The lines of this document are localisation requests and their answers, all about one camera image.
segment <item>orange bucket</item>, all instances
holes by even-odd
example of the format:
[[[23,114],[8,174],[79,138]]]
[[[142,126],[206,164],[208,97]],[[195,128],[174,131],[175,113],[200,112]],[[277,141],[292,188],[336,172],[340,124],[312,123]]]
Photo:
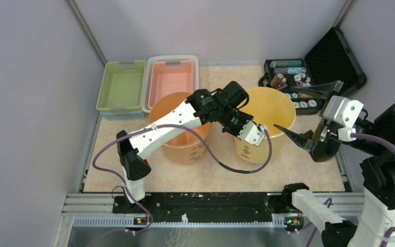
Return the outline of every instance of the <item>orange bucket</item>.
[[[178,92],[164,96],[152,108],[149,114],[149,124],[164,117],[169,112],[178,107],[190,96],[190,93]],[[207,141],[211,123],[206,123],[197,128],[193,128],[204,140]],[[186,131],[171,139],[161,146],[167,157],[178,164],[189,165],[200,160],[206,153],[206,149],[201,141],[192,133]]]

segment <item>green basket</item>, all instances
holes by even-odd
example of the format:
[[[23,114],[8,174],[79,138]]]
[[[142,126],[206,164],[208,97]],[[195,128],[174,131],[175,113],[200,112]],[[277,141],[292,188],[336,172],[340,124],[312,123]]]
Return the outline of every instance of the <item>green basket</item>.
[[[117,115],[141,110],[145,69],[144,60],[107,63],[96,109]]]

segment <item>open case lid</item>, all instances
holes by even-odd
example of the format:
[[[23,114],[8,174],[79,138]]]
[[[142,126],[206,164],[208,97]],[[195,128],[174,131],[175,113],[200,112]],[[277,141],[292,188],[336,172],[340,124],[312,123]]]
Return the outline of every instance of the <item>open case lid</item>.
[[[367,77],[356,61],[343,32],[331,28],[304,58],[315,85],[341,80],[338,93],[348,96],[366,84]]]

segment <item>yellow bucket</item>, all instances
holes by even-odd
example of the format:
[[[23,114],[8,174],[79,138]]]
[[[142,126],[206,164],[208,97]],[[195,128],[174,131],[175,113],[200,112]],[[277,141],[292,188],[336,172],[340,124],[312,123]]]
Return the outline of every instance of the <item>yellow bucket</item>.
[[[272,154],[277,155],[288,137],[273,125],[277,124],[291,129],[296,120],[296,109],[292,101],[278,90],[269,87],[254,87],[246,91],[249,94],[249,103],[241,111],[254,116],[256,124],[267,125],[272,141]],[[268,157],[267,138],[259,147],[237,137],[234,137],[234,142],[236,153],[244,160],[256,164],[263,164],[266,161]]]

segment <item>plastic basket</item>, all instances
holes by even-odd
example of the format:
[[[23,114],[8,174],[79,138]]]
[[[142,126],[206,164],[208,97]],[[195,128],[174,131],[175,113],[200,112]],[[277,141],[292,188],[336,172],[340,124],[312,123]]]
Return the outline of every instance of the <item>plastic basket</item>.
[[[194,92],[193,62],[167,61],[154,63],[149,86],[148,108],[152,109],[161,98],[177,92]]]
[[[141,111],[146,61],[109,62],[105,66],[96,109],[104,115]]]
[[[172,55],[172,56],[159,56],[153,57],[148,60],[146,71],[145,71],[145,84],[143,85],[143,104],[141,105],[141,109],[146,112],[151,112],[151,107],[148,106],[150,99],[150,89],[151,89],[151,80],[152,80],[152,68],[155,63],[158,62],[167,62],[167,64],[178,64],[178,62],[187,62],[192,63],[192,80],[193,80],[193,89],[190,91],[192,93],[196,89],[199,89],[199,62],[198,58],[191,55]]]

